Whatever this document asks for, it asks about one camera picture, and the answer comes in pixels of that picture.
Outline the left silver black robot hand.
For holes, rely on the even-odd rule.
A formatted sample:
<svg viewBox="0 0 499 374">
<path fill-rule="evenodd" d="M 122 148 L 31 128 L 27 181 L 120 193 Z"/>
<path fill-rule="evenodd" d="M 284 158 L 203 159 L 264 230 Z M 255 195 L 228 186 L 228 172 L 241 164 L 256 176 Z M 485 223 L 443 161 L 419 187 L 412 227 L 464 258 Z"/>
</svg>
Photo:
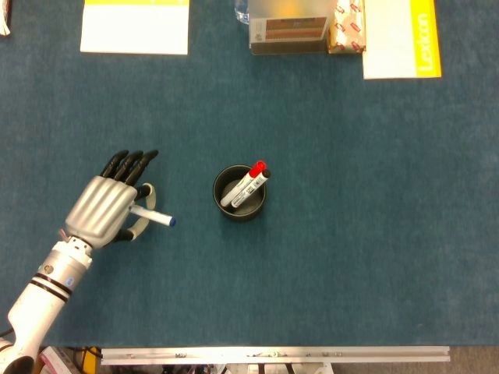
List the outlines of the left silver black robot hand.
<svg viewBox="0 0 499 374">
<path fill-rule="evenodd" d="M 93 177 L 65 219 L 66 233 L 100 249 L 113 242 L 131 242 L 148 225 L 139 218 L 131 227 L 123 225 L 130 207 L 143 200 L 145 207 L 156 206 L 155 188 L 150 183 L 137 186 L 147 165 L 158 155 L 148 152 L 121 150 L 111 157 L 102 172 Z"/>
</svg>

